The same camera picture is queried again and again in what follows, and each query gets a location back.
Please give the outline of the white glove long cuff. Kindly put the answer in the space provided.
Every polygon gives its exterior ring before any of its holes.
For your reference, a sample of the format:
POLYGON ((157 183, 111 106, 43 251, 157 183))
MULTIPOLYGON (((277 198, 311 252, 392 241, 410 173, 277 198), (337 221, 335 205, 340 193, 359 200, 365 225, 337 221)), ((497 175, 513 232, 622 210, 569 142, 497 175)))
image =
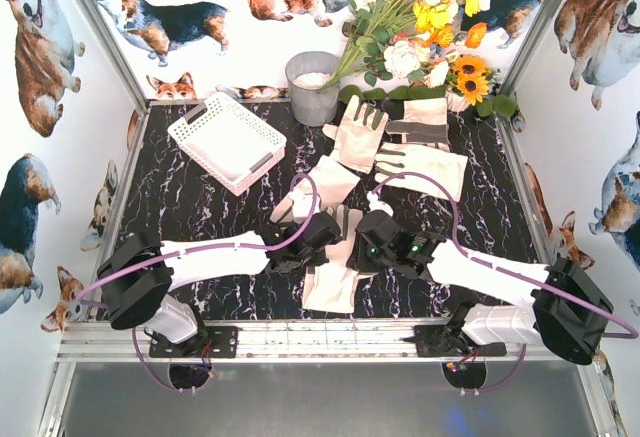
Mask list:
MULTIPOLYGON (((322 156, 308 175, 314 181, 318 194, 315 211, 342 204, 360 181, 356 174, 327 156, 322 156)), ((304 221, 311 208, 312 196, 309 181, 301 179, 275 207, 270 220, 276 224, 304 221)))

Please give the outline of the white glove grey palm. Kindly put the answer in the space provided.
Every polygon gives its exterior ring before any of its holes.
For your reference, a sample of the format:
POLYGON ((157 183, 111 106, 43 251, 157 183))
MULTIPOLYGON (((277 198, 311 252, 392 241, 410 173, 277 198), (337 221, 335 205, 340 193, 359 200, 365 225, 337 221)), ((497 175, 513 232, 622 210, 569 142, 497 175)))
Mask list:
POLYGON ((328 262, 306 270, 301 307, 306 310, 352 314, 358 282, 370 277, 350 268, 347 262, 356 240, 355 228, 363 212, 344 204, 328 208, 340 227, 342 240, 325 248, 328 262))

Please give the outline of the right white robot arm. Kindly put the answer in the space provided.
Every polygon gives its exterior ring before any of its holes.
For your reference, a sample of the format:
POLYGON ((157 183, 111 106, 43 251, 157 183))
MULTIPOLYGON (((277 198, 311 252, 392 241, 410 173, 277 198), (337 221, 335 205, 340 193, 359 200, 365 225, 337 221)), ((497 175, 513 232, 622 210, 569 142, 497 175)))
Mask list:
POLYGON ((592 363, 613 306, 578 264, 521 263, 471 251, 441 235, 410 233, 387 212, 366 214, 355 228, 349 266, 388 269, 408 279, 470 289, 500 300, 461 312, 461 334, 477 346, 543 345, 577 365, 592 363))

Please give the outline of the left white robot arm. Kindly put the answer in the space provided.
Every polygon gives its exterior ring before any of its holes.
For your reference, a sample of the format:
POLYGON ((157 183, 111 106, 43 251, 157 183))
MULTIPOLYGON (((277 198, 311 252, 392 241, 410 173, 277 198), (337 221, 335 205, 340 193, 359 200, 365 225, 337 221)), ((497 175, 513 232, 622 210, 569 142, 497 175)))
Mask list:
POLYGON ((227 276, 287 274, 321 265, 328 261, 326 248, 341 241, 338 223, 325 211, 301 224, 268 224, 201 242, 162 241, 140 232, 99 267, 98 282, 112 329, 145 327, 177 346, 201 345, 202 320, 172 291, 227 276))

